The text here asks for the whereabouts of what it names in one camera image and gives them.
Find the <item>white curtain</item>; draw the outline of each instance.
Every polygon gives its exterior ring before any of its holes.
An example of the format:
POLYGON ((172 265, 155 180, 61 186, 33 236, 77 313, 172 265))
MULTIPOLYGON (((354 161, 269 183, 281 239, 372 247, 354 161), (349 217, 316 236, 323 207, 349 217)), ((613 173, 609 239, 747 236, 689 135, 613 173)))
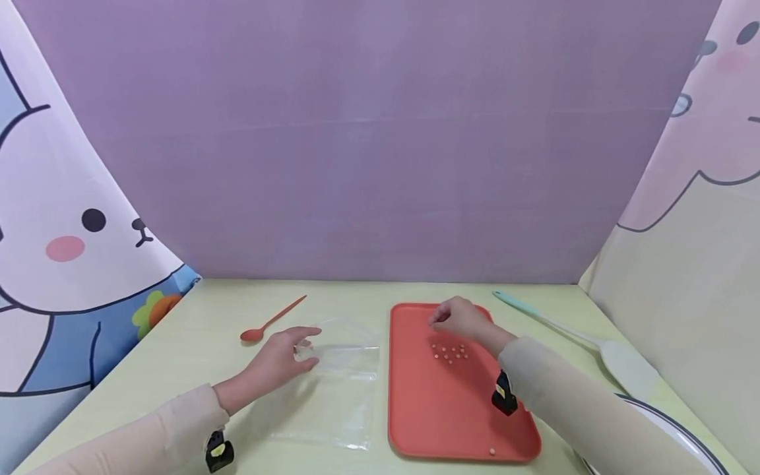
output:
POLYGON ((590 295, 760 473, 760 2, 724 0, 590 295))
POLYGON ((0 475, 10 473, 198 277, 90 146, 0 0, 0 475))

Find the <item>beige sleeve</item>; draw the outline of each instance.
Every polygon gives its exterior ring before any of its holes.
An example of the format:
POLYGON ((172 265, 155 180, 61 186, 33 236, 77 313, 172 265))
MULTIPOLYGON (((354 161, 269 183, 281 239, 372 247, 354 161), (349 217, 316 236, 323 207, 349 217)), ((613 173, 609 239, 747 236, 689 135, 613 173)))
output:
POLYGON ((152 413, 59 455, 30 475, 172 473, 192 458, 230 417, 210 385, 172 399, 152 413))
POLYGON ((512 394, 599 473, 709 474, 646 416, 532 338, 507 344, 499 365, 512 394))

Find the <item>orange tray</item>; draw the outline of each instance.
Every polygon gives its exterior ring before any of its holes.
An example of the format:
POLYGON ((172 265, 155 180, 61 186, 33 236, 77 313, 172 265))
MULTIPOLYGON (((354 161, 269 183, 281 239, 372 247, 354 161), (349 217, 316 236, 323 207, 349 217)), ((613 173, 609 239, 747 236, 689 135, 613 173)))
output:
MULTIPOLYGON (((391 445, 400 454, 417 458, 533 460, 541 452, 533 417, 522 403, 511 416, 491 404, 499 364, 480 345, 430 330, 427 318, 436 306, 400 303, 391 310, 391 445)), ((478 310, 492 320, 487 310, 479 306, 478 310)))

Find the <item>left hand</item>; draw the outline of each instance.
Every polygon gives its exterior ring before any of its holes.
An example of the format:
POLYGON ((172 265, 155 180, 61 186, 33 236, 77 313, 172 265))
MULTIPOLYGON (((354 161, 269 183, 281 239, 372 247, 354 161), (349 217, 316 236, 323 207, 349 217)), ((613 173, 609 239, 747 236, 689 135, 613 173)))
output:
POLYGON ((316 358, 296 361, 295 347, 320 328, 294 327, 273 334, 240 373, 214 386, 220 406, 232 416, 260 397, 281 388, 319 363, 316 358))

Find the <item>white spatula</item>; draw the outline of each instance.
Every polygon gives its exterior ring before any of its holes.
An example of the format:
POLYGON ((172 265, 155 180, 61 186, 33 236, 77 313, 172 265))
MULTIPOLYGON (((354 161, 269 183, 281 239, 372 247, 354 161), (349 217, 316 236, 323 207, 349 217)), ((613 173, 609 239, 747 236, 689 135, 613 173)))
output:
POLYGON ((536 320, 558 328, 577 338, 586 340, 588 343, 597 347, 599 353, 602 355, 602 361, 607 367, 607 370, 610 371, 610 374, 631 396, 640 401, 646 402, 652 395, 654 386, 657 384, 660 375, 642 355, 638 354, 638 352, 629 345, 619 341, 601 340, 599 338, 582 334, 558 321, 554 321, 551 318, 542 315, 541 312, 528 304, 520 302, 516 298, 503 292, 499 292, 498 290, 495 290, 493 295, 497 299, 508 303, 510 306, 530 315, 536 320))

